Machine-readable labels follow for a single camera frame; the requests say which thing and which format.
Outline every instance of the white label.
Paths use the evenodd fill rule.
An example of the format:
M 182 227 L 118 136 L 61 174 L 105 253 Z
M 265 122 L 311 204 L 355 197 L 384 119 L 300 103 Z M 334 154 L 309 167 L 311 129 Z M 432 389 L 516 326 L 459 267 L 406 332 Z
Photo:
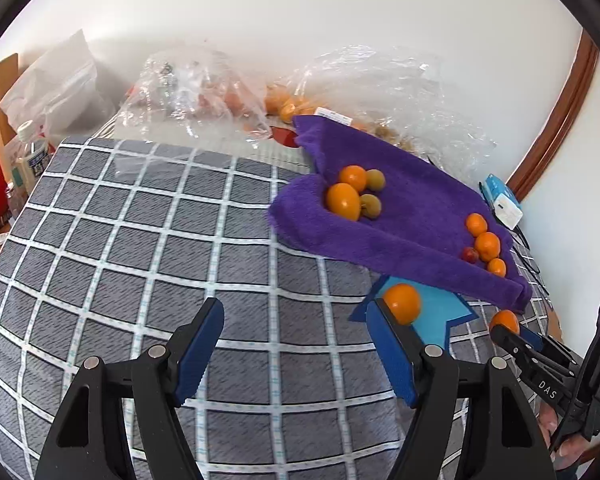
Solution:
M 538 384 L 538 388 L 540 388 L 544 393 L 546 393 L 550 399 L 555 399 L 555 394 L 557 390 L 552 389 L 551 386 L 548 386 L 544 381 L 540 381 Z
M 500 221 L 509 229 L 513 229 L 522 218 L 522 211 L 509 197 L 500 193 L 493 202 L 493 211 Z
M 328 108 L 322 108 L 319 106 L 315 109 L 314 115 L 320 115 L 320 117 L 326 117 L 327 119 L 331 119 L 337 123 L 346 124 L 347 126 L 351 126 L 351 123 L 353 122 L 351 117 L 347 117 L 346 115 L 342 115 L 334 112 L 333 110 L 329 110 Z

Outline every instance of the bed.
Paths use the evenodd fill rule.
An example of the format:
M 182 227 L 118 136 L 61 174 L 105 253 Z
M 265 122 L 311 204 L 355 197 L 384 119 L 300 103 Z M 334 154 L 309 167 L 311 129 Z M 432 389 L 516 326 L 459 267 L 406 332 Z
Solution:
M 138 173 L 117 173 L 119 156 L 138 158 Z M 35 475 L 85 358 L 135 358 L 205 296 L 224 303 L 225 326 L 178 417 L 207 479 L 387 475 L 413 412 L 395 399 L 364 324 L 347 320 L 378 276 L 277 240 L 266 209 L 297 176 L 276 160 L 168 144 L 62 143 L 0 253 L 0 460 L 14 478 Z M 520 321 L 545 333 L 552 308 L 537 267 L 518 240 L 512 256 L 534 290 Z M 465 299 L 478 317 L 452 329 L 451 355 L 504 356 L 488 336 L 497 309 Z M 137 476 L 150 479 L 133 403 L 124 409 Z M 455 476 L 466 410 L 459 399 L 443 480 Z

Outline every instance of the clear plastic wrap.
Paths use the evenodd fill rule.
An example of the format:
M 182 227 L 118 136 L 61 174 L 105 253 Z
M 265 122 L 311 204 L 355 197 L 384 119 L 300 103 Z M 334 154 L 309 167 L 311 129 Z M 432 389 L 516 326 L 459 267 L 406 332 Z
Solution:
M 403 49 L 347 46 L 318 57 L 269 85 L 267 110 L 290 123 L 296 114 L 328 108 L 350 126 L 429 160 L 477 188 L 478 167 L 495 143 L 454 110 L 443 93 L 437 59 Z
M 144 64 L 120 110 L 115 135 L 202 150 L 224 142 L 257 148 L 271 135 L 265 95 L 264 80 L 242 74 L 223 52 L 201 46 L 166 50 Z M 133 158 L 115 162 L 119 174 L 138 171 Z
M 111 101 L 98 91 L 97 77 L 79 30 L 33 62 L 4 95 L 0 108 L 14 130 L 33 121 L 57 146 L 75 123 L 81 128 L 100 126 L 114 113 Z

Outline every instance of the small orange fruit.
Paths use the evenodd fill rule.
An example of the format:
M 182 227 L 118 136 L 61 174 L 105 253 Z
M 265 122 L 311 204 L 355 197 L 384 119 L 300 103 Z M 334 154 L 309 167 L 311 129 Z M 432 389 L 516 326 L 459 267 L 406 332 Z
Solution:
M 315 115 L 317 106 L 312 104 L 306 104 L 296 109 L 296 115 Z
M 226 107 L 229 108 L 234 117 L 241 115 L 244 111 L 244 103 L 233 89 L 224 94 L 224 104 L 226 104 Z
M 349 184 L 339 182 L 327 191 L 327 209 L 338 216 L 357 222 L 360 218 L 360 195 Z
M 359 121 L 357 119 L 353 119 L 351 121 L 351 127 L 355 128 L 357 130 L 360 130 L 361 132 L 365 132 L 366 134 L 369 133 L 369 131 L 371 131 L 372 127 L 369 126 L 366 123 L 363 123 L 363 121 Z
M 401 325 L 413 323 L 420 315 L 422 301 L 418 291 L 408 283 L 396 283 L 388 288 L 382 299 Z
M 487 270 L 496 276 L 504 278 L 507 273 L 507 264 L 499 258 L 494 258 L 487 264 Z
M 299 111 L 305 107 L 306 104 L 307 100 L 304 97 L 290 97 L 280 108 L 280 119 L 287 124 L 291 124 L 291 119 L 298 115 Z
M 282 105 L 288 101 L 291 96 L 285 86 L 273 84 L 267 86 L 267 96 L 264 98 L 264 104 L 267 108 L 267 114 L 278 115 Z
M 518 323 L 516 315 L 510 310 L 501 310 L 493 316 L 489 323 L 489 332 L 496 325 L 504 325 L 513 333 L 520 335 L 520 323 Z
M 362 193 L 366 187 L 366 171 L 361 166 L 346 166 L 340 170 L 338 175 L 340 182 L 346 182 L 358 193 Z
M 487 221 L 478 213 L 471 213 L 464 221 L 464 225 L 474 237 L 487 232 Z
M 474 249 L 478 251 L 482 261 L 490 262 L 500 256 L 500 239 L 487 231 L 475 239 Z

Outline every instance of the purple microfiber cloth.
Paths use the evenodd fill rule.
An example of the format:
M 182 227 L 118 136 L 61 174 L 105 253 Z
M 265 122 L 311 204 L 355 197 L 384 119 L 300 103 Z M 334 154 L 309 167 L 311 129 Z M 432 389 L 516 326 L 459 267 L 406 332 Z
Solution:
M 269 207 L 281 239 L 310 253 L 524 311 L 531 287 L 511 257 L 509 232 L 480 195 L 432 164 L 344 124 L 319 116 L 296 116 L 294 124 L 296 142 L 313 157 L 317 173 L 293 180 Z M 382 213 L 376 220 L 352 222 L 324 206 L 326 189 L 350 164 L 386 177 L 377 193 Z M 460 259 L 462 249 L 474 244 L 464 226 L 470 213 L 484 216 L 500 238 L 506 277 L 487 272 L 482 262 Z

